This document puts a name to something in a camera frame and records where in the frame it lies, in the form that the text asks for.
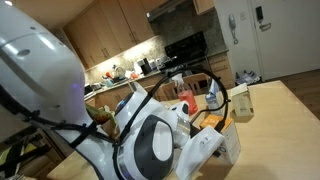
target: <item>black cable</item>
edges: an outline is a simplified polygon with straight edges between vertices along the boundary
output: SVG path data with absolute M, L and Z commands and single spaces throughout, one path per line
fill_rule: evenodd
M 152 88 L 152 90 L 149 92 L 150 96 L 153 96 L 156 91 L 158 90 L 158 88 L 161 86 L 162 83 L 164 83 L 165 81 L 169 80 L 169 78 L 174 77 L 175 75 L 179 74 L 179 73 L 183 73 L 187 70 L 190 71 L 194 71 L 194 72 L 198 72 L 198 73 L 205 73 L 206 75 L 208 75 L 209 77 L 211 77 L 219 86 L 221 92 L 222 92 L 222 96 L 223 96 L 223 103 L 220 105 L 220 107 L 218 107 L 217 109 L 222 109 L 225 106 L 225 112 L 224 112 L 224 116 L 222 118 L 221 121 L 218 122 L 217 126 L 215 127 L 215 130 L 218 132 L 221 132 L 222 128 L 225 125 L 225 121 L 227 119 L 227 115 L 228 115 L 228 94 L 227 94 L 227 90 L 225 89 L 224 85 L 221 83 L 220 78 L 218 78 L 217 76 L 215 76 L 213 73 L 211 73 L 208 70 L 205 69 L 201 69 L 201 68 L 196 68 L 196 67 L 183 67 L 180 68 L 174 72 L 168 73 L 166 77 L 163 77 L 162 79 L 160 79 L 160 81 Z

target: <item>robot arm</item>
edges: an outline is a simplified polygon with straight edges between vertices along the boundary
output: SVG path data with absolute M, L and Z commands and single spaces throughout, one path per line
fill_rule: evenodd
M 100 179 L 165 178 L 174 168 L 175 148 L 182 149 L 176 174 L 186 179 L 222 141 L 210 127 L 190 137 L 185 103 L 166 109 L 149 95 L 134 92 L 116 110 L 121 136 L 110 143 L 86 112 L 84 70 L 77 57 L 4 1 L 0 24 L 0 109 L 15 119 L 51 127 L 92 164 Z

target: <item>bottle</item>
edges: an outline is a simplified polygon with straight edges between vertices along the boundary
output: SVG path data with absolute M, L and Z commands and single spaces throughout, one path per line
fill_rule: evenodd
M 219 107 L 217 98 L 214 94 L 206 94 L 206 102 L 208 105 L 208 109 L 216 109 Z M 221 111 L 220 110 L 216 110 L 216 111 L 210 111 L 211 114 L 217 115 L 217 116 L 222 116 Z

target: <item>cardboard box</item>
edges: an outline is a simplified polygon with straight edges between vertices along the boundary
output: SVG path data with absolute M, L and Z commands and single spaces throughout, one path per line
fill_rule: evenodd
M 246 83 L 231 89 L 231 102 L 236 116 L 254 116 L 250 92 Z
M 200 127 L 202 129 L 206 126 L 212 126 L 215 128 L 222 118 L 222 116 L 210 114 L 205 120 L 202 121 Z M 220 154 L 218 158 L 230 164 L 234 164 L 239 157 L 241 146 L 233 119 L 226 119 L 225 125 L 220 133 L 225 137 L 225 139 L 217 149 Z

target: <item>white wall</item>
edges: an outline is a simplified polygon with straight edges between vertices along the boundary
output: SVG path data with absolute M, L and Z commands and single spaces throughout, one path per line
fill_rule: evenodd
M 261 75 L 258 55 L 256 51 L 256 40 L 253 31 L 253 17 L 248 9 L 247 0 L 214 0 L 217 9 L 222 34 L 229 49 L 228 57 L 232 72 L 243 73 L 243 70 L 255 71 Z M 233 14 L 236 20 L 236 37 L 239 41 L 234 45 L 233 37 L 229 28 L 229 14 Z

